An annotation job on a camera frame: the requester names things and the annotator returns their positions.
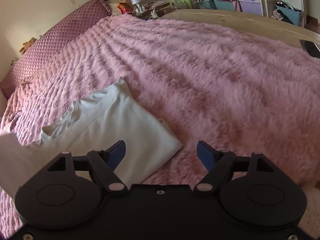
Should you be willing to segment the white t-shirt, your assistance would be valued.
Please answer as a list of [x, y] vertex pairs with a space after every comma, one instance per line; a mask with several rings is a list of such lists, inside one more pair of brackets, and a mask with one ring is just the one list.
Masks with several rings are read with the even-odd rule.
[[124, 79], [74, 101], [31, 144], [22, 146], [13, 126], [11, 121], [1, 130], [1, 188], [11, 197], [61, 152], [83, 156], [122, 140], [126, 153], [115, 174], [131, 186], [146, 180], [183, 146], [163, 120], [134, 100]]

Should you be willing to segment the pink fluffy blanket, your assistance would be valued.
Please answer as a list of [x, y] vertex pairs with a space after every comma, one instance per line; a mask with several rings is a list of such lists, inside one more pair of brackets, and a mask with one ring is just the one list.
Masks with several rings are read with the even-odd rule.
[[[124, 79], [134, 100], [182, 143], [146, 180], [191, 184], [204, 175], [196, 145], [262, 153], [295, 183], [319, 179], [319, 59], [221, 25], [102, 18], [22, 80], [1, 129], [13, 121], [22, 146], [71, 104]], [[1, 233], [21, 221], [1, 188]]]

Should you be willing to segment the brown teddy bear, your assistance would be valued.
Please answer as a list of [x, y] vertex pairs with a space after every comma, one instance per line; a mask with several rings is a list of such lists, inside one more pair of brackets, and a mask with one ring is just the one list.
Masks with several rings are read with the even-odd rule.
[[24, 42], [22, 44], [22, 48], [19, 50], [19, 53], [23, 55], [36, 41], [37, 39], [32, 37], [29, 41]]

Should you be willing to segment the black smartphone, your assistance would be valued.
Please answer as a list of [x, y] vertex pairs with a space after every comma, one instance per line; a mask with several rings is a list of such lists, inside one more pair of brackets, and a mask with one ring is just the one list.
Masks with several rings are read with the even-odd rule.
[[320, 58], [320, 49], [316, 43], [307, 40], [300, 40], [300, 44], [311, 57]]

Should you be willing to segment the purple quilted headboard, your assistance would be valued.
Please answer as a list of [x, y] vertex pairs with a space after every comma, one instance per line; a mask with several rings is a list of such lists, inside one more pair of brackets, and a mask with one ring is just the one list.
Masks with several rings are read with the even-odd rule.
[[40, 69], [53, 55], [100, 19], [111, 16], [111, 10], [103, 0], [90, 0], [71, 12], [43, 34], [18, 59], [1, 81], [1, 91], [8, 99], [19, 83]]

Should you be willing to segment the red snack bag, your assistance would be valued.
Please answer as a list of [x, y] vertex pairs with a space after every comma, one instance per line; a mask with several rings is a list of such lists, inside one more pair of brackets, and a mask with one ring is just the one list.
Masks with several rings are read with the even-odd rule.
[[132, 14], [133, 9], [127, 3], [118, 3], [117, 8], [122, 14]]

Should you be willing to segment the white bedside lamp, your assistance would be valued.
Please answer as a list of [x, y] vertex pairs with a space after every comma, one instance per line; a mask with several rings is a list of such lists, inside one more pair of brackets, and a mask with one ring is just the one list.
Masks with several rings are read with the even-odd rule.
[[142, 0], [131, 0], [131, 3], [135, 7], [135, 12], [137, 15], [141, 15], [146, 12], [146, 8], [142, 4]]

